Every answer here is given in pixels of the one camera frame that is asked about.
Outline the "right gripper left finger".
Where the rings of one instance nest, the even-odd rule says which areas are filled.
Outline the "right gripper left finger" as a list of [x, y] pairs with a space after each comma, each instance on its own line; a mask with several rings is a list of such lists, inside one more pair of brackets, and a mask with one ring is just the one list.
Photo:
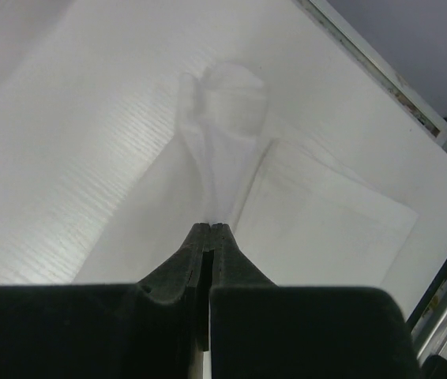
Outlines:
[[0, 286], [0, 378], [199, 378], [211, 229], [136, 283]]

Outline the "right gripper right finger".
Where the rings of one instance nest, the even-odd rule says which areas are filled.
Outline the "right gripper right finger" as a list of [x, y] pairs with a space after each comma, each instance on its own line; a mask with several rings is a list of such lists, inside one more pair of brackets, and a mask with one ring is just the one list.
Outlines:
[[419, 378], [400, 308], [374, 287], [280, 287], [211, 228], [214, 378]]

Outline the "white t-shirt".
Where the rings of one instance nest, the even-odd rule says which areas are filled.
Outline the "white t-shirt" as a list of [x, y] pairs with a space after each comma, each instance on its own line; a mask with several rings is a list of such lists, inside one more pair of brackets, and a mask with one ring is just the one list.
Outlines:
[[76, 282], [139, 280], [195, 223], [225, 223], [280, 285], [381, 285], [417, 214], [267, 109], [265, 83], [243, 66], [183, 74], [174, 136], [119, 205]]

